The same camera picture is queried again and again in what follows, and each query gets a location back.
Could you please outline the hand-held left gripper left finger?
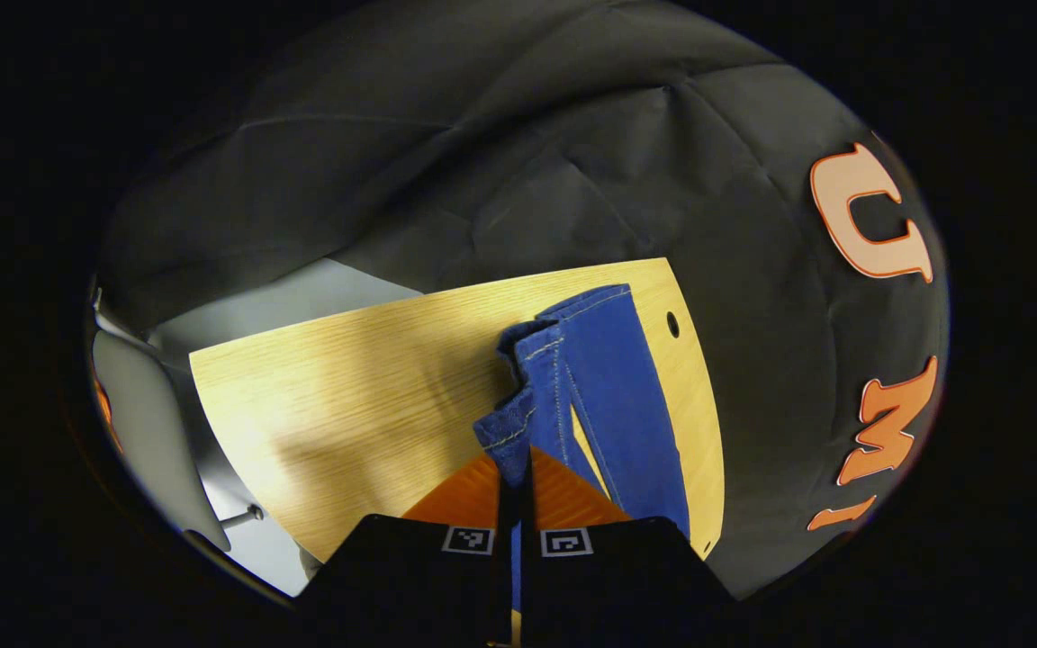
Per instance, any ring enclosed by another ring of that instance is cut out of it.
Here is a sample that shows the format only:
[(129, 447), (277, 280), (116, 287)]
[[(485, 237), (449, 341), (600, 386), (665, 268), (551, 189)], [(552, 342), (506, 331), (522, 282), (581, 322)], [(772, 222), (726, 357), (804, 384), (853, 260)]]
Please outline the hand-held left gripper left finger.
[(323, 647), (516, 647), (515, 492), (485, 454), (354, 526), (299, 595)]

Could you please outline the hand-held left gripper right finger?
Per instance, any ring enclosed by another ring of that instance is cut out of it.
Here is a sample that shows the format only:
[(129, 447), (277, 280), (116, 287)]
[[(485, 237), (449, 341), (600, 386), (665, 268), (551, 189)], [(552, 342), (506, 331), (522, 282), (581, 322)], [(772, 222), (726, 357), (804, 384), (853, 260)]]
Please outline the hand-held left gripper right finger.
[(630, 519), (534, 448), (524, 485), (524, 647), (716, 647), (737, 604), (675, 522)]

